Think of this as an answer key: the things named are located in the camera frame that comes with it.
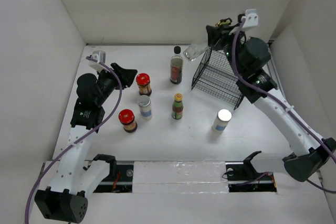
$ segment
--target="screw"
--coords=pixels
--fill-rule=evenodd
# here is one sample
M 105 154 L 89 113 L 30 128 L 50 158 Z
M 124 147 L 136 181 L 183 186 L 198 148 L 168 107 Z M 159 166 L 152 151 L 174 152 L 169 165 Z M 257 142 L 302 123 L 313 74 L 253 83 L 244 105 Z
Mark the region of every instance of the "screw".
M 132 177 L 133 176 L 133 170 L 129 169 L 126 171 L 126 176 Z
M 228 170 L 226 170 L 226 174 L 228 176 L 232 176 L 233 175 L 233 169 L 232 168 L 229 168 Z

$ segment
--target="white lid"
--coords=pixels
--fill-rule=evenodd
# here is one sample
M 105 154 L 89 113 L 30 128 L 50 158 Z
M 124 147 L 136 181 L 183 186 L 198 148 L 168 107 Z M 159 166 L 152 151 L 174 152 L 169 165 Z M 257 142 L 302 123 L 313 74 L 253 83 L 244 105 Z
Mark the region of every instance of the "white lid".
M 151 102 L 151 99 L 148 97 L 148 95 L 141 95 L 138 98 L 138 105 L 140 107 L 145 107 Z
M 232 114 L 228 110 L 220 110 L 218 113 L 218 119 L 223 122 L 228 122 L 231 120 Z

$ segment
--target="yellow cap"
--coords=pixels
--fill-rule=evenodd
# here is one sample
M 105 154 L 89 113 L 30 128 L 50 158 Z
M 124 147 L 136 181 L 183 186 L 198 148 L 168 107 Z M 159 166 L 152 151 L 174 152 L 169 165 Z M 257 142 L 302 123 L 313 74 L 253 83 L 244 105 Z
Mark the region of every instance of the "yellow cap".
M 175 101 L 177 101 L 177 102 L 180 102 L 180 101 L 182 101 L 182 95 L 180 94 L 180 93 L 177 93 L 175 96 L 174 96 L 174 99 L 175 99 Z

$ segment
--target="metal grid shelf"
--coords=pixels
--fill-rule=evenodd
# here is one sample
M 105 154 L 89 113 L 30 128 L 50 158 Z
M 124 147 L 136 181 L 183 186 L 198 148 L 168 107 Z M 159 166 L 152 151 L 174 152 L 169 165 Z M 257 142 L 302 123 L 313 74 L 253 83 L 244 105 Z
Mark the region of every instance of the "metal grid shelf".
M 192 89 L 197 88 L 239 107 L 243 100 L 231 66 L 222 51 L 207 50 L 194 74 Z

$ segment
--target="black bottle cap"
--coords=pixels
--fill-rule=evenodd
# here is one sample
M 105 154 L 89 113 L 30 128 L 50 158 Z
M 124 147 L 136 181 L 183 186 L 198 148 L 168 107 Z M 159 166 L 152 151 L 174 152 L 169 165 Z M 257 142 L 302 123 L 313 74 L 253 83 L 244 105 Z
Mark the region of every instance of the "black bottle cap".
M 174 53 L 175 54 L 180 54 L 181 53 L 181 48 L 179 46 L 174 47 Z

